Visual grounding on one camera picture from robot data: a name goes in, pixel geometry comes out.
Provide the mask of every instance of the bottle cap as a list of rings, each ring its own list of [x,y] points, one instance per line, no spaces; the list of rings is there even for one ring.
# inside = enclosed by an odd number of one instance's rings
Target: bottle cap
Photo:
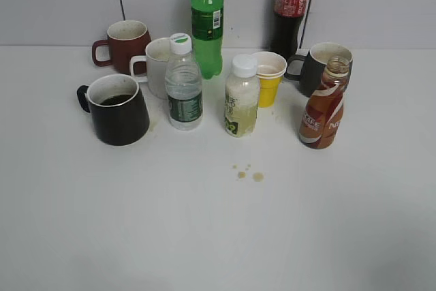
[[[176,33],[170,36],[171,52],[176,55],[186,55],[192,51],[191,37],[186,33]]]
[[[233,57],[233,74],[239,78],[250,78],[258,71],[258,60],[251,55],[241,54]]]

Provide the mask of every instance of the bottle label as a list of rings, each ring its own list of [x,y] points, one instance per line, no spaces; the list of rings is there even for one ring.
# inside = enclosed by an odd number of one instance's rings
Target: bottle label
[[[224,9],[214,12],[201,12],[192,8],[192,35],[194,38],[208,41],[223,36]]]
[[[275,0],[274,11],[284,17],[300,17],[305,14],[307,0]]]
[[[202,93],[200,92],[194,98],[179,100],[168,96],[170,105],[170,116],[172,119],[189,123],[199,119],[203,113]]]
[[[227,117],[224,117],[224,123],[225,123],[225,128],[231,133],[234,134],[235,136],[238,135],[238,122],[231,122],[227,119]]]
[[[258,101],[242,105],[238,99],[225,91],[225,129],[235,136],[244,136],[254,130],[258,117]]]
[[[333,142],[343,115],[343,96],[329,103],[326,112],[307,104],[300,127],[300,139],[313,148],[324,148]]]

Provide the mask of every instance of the mug handle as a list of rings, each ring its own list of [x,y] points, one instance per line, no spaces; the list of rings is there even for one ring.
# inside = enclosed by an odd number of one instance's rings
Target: mug handle
[[[82,85],[79,87],[79,89],[77,89],[77,99],[79,101],[80,106],[82,107],[82,109],[85,112],[90,112],[89,111],[89,104],[88,104],[88,99],[87,99],[87,91],[88,91],[88,86],[87,85]]]
[[[288,60],[287,60],[287,66],[289,67],[290,63],[293,61],[306,61],[306,56],[303,55],[292,55]],[[288,80],[293,80],[293,81],[299,81],[301,80],[302,76],[301,76],[301,72],[299,75],[296,74],[289,74],[288,72],[285,72],[285,77]]]
[[[147,78],[146,76],[135,76],[134,66],[139,61],[147,62],[147,57],[144,55],[138,55],[138,56],[133,56],[130,59],[130,75],[139,83],[148,82],[149,78]]]
[[[107,46],[107,45],[108,45],[108,40],[99,40],[93,43],[93,48],[92,48],[93,62],[98,67],[112,65],[112,60],[109,59],[107,61],[99,61],[97,59],[97,55],[95,54],[98,47]]]

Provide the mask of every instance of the green bottle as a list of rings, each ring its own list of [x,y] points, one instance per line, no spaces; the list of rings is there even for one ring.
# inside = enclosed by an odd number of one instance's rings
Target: green bottle
[[[223,8],[224,0],[191,0],[193,49],[205,79],[223,68]]]

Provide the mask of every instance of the yellow cup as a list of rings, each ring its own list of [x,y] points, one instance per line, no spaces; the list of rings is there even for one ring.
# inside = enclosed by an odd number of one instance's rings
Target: yellow cup
[[[278,78],[261,78],[260,79],[260,96],[259,107],[269,107],[274,104],[275,96],[277,95],[277,89],[283,79],[283,76]]]
[[[253,56],[258,60],[259,107],[272,106],[286,72],[287,62],[282,56],[269,51],[256,52]]]

